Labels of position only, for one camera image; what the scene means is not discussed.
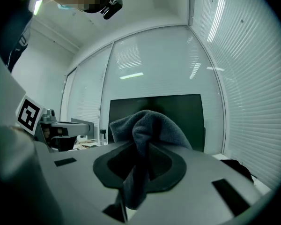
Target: computer screen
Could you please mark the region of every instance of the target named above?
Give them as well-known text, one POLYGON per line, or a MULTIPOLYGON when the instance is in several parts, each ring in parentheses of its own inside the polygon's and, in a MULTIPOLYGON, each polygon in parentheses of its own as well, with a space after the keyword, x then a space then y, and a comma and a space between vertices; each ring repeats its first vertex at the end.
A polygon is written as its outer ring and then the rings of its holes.
MULTIPOLYGON (((194 150, 204 151, 204 116, 200 94, 111 100, 108 124, 146 109, 169 117, 180 127, 194 150)), ((108 143, 112 142, 114 140, 108 127, 108 143)))

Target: black recessed slot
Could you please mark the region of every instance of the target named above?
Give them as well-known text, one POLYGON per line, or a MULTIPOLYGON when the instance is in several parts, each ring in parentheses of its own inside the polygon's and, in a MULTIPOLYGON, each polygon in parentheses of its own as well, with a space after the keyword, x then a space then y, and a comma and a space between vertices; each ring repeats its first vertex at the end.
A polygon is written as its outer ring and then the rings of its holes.
POLYGON ((212 184, 235 216, 238 216, 250 207, 225 179, 214 181, 212 184))
POLYGON ((63 165, 69 164, 69 163, 73 163, 73 162, 76 162, 76 159, 71 157, 71 158, 55 161, 54 163, 57 167, 59 167, 59 166, 63 166, 63 165))

